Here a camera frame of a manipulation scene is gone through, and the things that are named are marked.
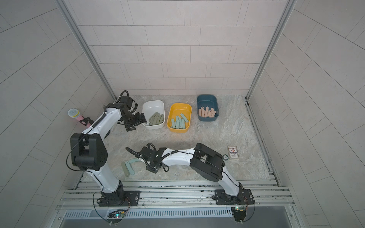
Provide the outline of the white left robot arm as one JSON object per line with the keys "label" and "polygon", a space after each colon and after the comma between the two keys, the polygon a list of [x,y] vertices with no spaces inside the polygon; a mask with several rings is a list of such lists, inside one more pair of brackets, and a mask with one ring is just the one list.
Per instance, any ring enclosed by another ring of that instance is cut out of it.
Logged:
{"label": "white left robot arm", "polygon": [[81,172],[87,172],[100,186],[102,198],[99,204],[120,205],[125,201],[123,184],[107,165],[108,152],[104,139],[115,124],[121,124],[126,131],[147,123],[143,113],[136,112],[138,104],[124,90],[115,102],[103,107],[103,114],[80,134],[70,138],[71,162]]}

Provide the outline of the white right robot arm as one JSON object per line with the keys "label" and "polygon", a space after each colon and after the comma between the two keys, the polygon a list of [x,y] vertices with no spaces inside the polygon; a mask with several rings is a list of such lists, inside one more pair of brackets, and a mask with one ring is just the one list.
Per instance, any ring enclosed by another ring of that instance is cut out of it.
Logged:
{"label": "white right robot arm", "polygon": [[228,172],[223,156],[202,143],[186,150],[165,147],[156,150],[151,143],[139,152],[129,147],[125,149],[144,162],[146,169],[152,173],[158,173],[160,168],[167,172],[174,165],[189,166],[205,179],[219,183],[229,201],[240,203],[245,199],[242,185]]}

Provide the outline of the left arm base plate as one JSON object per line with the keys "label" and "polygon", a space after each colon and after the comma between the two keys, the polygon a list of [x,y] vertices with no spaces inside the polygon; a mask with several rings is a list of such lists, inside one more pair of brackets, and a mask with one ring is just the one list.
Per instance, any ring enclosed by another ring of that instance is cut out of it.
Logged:
{"label": "left arm base plate", "polygon": [[137,206],[140,194],[140,191],[101,192],[102,197],[97,200],[97,204],[100,207]]}

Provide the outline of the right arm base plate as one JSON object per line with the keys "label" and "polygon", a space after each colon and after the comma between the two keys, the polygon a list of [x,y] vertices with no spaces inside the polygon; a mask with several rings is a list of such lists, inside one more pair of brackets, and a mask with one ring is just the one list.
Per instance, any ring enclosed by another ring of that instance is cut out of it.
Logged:
{"label": "right arm base plate", "polygon": [[254,197],[249,189],[239,189],[237,196],[226,194],[224,190],[215,190],[211,197],[217,205],[254,205]]}

